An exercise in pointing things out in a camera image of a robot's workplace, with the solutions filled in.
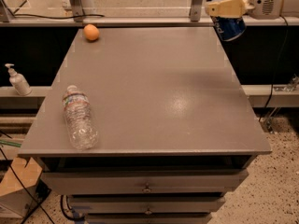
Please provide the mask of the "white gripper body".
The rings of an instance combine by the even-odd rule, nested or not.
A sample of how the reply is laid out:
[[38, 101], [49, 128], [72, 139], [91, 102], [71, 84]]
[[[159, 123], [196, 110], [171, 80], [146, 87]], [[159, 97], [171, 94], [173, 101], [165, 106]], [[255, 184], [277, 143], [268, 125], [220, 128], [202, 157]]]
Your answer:
[[277, 19], [280, 14], [282, 0], [249, 0], [251, 9], [248, 14], [257, 20]]

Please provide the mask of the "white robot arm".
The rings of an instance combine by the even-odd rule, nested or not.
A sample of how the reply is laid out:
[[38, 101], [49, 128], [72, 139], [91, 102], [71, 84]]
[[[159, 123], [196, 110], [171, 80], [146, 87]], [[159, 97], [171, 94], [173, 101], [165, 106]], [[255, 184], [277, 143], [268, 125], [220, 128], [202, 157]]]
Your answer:
[[299, 16], [299, 0], [206, 0], [206, 14], [212, 17], [274, 20]]

